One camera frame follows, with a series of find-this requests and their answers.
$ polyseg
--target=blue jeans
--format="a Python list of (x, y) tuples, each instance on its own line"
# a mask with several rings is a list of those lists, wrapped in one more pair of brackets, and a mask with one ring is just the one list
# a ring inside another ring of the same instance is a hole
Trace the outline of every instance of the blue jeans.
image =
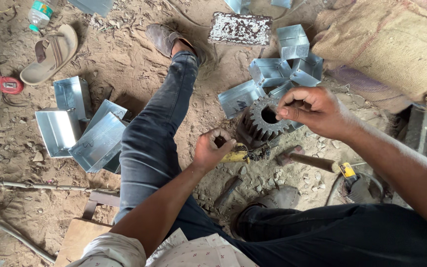
[[(189, 107), (198, 59), (178, 52), (163, 85), (123, 133), (119, 221), (181, 172), (174, 135)], [(190, 196), (170, 235), (193, 240), (218, 233), (261, 267), (427, 266), (427, 222), (392, 204), (338, 205), (306, 211), (247, 208), (232, 239)]]

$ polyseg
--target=shirt sleeve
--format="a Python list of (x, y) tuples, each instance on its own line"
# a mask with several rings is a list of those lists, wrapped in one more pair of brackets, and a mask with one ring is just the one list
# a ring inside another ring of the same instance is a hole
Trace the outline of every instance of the shirt sleeve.
[(90, 242), (82, 258), (67, 267), (144, 267), (146, 254), (137, 239), (105, 233)]

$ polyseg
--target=gear bore hole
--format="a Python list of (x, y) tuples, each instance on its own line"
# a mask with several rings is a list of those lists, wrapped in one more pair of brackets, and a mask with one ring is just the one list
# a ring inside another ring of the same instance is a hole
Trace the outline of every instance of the gear bore hole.
[(276, 119), (276, 112), (274, 111), (274, 107), (272, 106), (267, 106), (263, 108), (263, 110), (261, 111), (261, 118), (263, 118), (263, 120), (269, 124), (275, 124), (279, 122)]

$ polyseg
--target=hand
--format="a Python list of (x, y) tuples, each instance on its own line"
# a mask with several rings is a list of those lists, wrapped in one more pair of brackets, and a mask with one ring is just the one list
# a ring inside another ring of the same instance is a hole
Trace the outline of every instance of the hand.
[(347, 139), (362, 122), (324, 87), (296, 87), (278, 103), (276, 119), (305, 124), (314, 133), (340, 141)]
[[(227, 142), (219, 148), (215, 144), (215, 139), (220, 136)], [(210, 130), (197, 138), (192, 164), (207, 173), (220, 163), (222, 158), (232, 150), (236, 143), (237, 141), (232, 139), (227, 131), (222, 128)]]

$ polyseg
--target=white printed shirt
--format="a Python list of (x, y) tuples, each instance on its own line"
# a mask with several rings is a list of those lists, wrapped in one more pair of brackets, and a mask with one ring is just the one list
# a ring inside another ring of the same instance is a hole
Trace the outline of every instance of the white printed shirt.
[(146, 260), (137, 239), (105, 233), (67, 267), (258, 267), (218, 234), (188, 241), (179, 228)]

